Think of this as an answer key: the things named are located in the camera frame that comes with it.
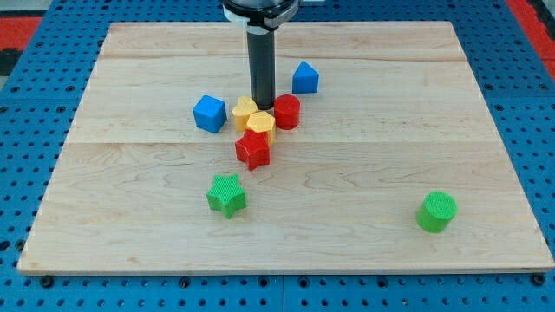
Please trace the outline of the black robot arm flange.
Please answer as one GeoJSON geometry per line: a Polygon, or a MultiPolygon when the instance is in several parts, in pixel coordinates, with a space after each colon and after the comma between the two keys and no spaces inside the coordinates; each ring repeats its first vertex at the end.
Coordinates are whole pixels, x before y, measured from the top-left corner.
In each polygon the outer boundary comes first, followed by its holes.
{"type": "Polygon", "coordinates": [[[253,35],[265,35],[290,21],[298,0],[223,0],[225,18],[253,35]]]}

